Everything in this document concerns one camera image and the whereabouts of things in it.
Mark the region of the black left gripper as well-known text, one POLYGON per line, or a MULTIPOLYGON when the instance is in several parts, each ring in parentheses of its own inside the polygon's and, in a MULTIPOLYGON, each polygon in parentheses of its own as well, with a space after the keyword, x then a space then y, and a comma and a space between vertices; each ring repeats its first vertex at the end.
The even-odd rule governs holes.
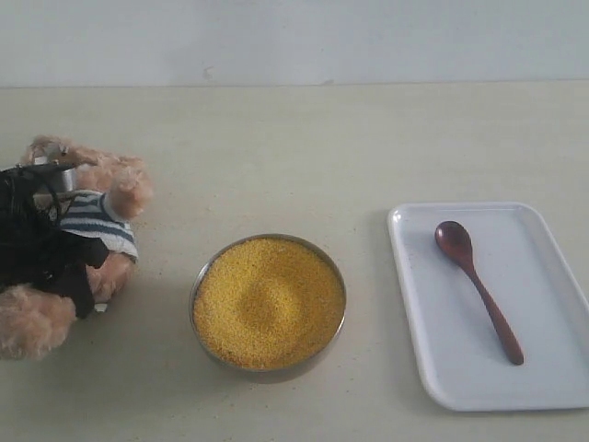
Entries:
POLYGON ((43 290, 72 300, 75 315, 84 319, 95 306, 87 267, 100 268, 109 250, 100 238, 57 232, 57 193, 75 189, 75 166, 47 157, 1 172, 1 287, 34 276, 40 259, 33 254, 43 244, 43 290))

